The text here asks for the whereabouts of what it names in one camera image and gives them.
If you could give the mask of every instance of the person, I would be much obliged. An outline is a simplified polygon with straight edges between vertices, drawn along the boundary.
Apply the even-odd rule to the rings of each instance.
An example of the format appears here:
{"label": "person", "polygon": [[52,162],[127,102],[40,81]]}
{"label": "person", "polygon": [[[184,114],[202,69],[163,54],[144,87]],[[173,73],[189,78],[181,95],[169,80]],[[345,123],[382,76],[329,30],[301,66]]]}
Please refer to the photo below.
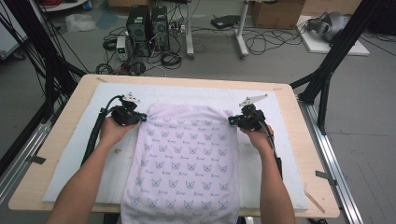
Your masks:
{"label": "person", "polygon": [[[89,217],[110,149],[136,125],[120,126],[107,117],[102,125],[100,141],[91,156],[67,181],[61,190],[47,224],[89,223]],[[290,196],[277,170],[268,136],[262,132],[241,129],[258,149],[262,159],[260,212],[262,224],[293,224],[295,216]]]}

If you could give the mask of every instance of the wooden table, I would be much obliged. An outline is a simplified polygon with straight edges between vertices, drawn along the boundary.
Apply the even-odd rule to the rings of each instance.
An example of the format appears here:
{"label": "wooden table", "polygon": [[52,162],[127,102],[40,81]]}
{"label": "wooden table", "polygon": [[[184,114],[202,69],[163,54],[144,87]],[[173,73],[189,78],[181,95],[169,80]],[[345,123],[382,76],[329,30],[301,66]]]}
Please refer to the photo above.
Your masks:
{"label": "wooden table", "polygon": [[[101,82],[133,83],[164,86],[224,88],[239,90],[273,91],[276,94],[290,144],[309,203],[306,211],[296,211],[297,217],[338,217],[338,205],[332,194],[328,180],[317,177],[315,171],[323,172],[318,153],[305,124],[300,107],[291,87],[287,84],[257,83],[222,80],[183,79],[166,77],[121,77],[87,75],[78,84],[61,116],[52,128],[46,142],[37,156],[46,158],[44,164],[32,163],[11,200],[9,208],[27,211],[49,211],[53,203],[42,202],[42,197],[51,181],[53,172],[78,121],[90,102],[96,87]],[[116,213],[117,204],[97,203],[94,212]],[[259,209],[241,209],[240,216],[257,217]]]}

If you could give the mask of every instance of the gray floor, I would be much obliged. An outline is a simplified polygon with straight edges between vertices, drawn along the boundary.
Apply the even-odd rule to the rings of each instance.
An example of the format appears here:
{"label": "gray floor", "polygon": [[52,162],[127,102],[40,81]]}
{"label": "gray floor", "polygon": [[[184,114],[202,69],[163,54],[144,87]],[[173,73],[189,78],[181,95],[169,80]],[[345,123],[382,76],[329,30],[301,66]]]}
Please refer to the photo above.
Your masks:
{"label": "gray floor", "polygon": [[[66,10],[56,15],[85,13],[81,9]],[[103,13],[96,9],[88,14],[98,21]],[[209,27],[211,18],[200,18],[195,23]],[[124,25],[119,19],[108,30],[94,30],[64,34],[71,48],[89,70],[94,71],[103,62],[103,36]],[[201,32],[194,34],[195,59],[180,52],[182,66],[165,70],[167,77],[241,80],[254,82],[291,83],[318,68],[325,55],[308,53],[304,44],[284,45],[263,55],[249,55],[239,59],[239,50],[232,33]],[[371,40],[396,53],[396,43]],[[330,90],[326,129],[332,147],[344,172],[365,223],[392,223],[396,218],[396,138],[393,118],[396,114],[396,57],[368,44],[369,57],[347,56],[336,70]],[[70,50],[64,47],[68,61],[79,66]],[[160,69],[145,75],[163,77]],[[304,88],[295,90],[300,93]],[[32,65],[25,61],[0,62],[0,156],[11,146],[44,98]],[[48,213],[10,211],[7,199],[0,205],[2,223],[42,223]],[[101,223],[101,214],[93,214],[91,223]],[[329,223],[347,223],[345,217],[328,219]],[[298,218],[298,223],[308,223]]]}

